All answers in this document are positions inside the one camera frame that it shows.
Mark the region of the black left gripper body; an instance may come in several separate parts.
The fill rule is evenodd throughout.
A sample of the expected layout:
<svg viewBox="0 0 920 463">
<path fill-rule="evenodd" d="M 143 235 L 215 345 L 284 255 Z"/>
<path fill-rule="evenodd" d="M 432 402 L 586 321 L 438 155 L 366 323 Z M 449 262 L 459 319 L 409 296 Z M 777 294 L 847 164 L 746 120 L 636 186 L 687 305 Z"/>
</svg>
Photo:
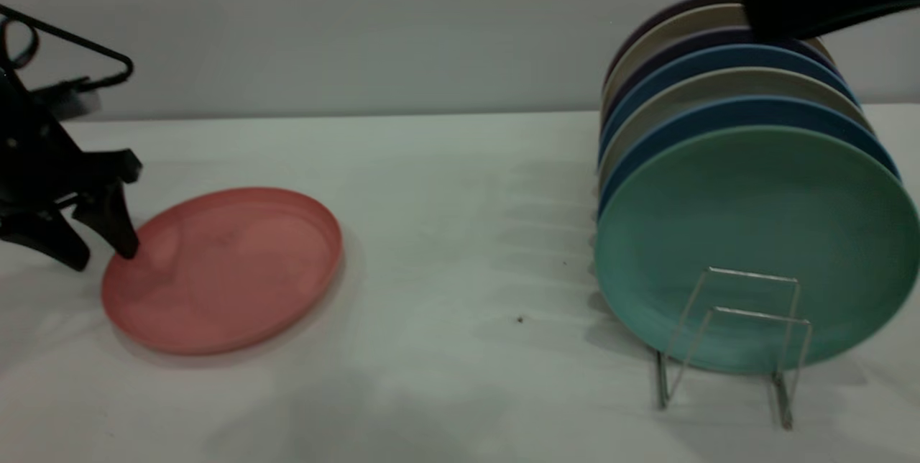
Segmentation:
<svg viewBox="0 0 920 463">
<path fill-rule="evenodd" d="M 75 208 L 80 193 L 138 181 L 142 163 L 132 150 L 83 150 L 60 124 L 88 113 L 86 100 L 95 95 L 88 77 L 29 90 L 15 70 L 2 70 L 4 206 L 30 213 Z"/>
</svg>

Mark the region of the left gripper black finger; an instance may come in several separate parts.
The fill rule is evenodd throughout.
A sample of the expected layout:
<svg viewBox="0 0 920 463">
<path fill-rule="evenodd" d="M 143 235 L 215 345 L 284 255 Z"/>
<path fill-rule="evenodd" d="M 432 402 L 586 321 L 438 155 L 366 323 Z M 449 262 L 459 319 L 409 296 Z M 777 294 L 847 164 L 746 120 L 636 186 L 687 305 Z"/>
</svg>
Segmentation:
<svg viewBox="0 0 920 463">
<path fill-rule="evenodd" d="M 129 216 L 124 182 L 80 193 L 72 217 L 106 240 L 122 259 L 132 260 L 138 253 L 140 240 Z"/>
<path fill-rule="evenodd" d="M 43 253 L 76 272 L 82 272 L 90 260 L 90 249 L 59 211 L 4 215 L 1 237 L 4 242 Z"/>
</svg>

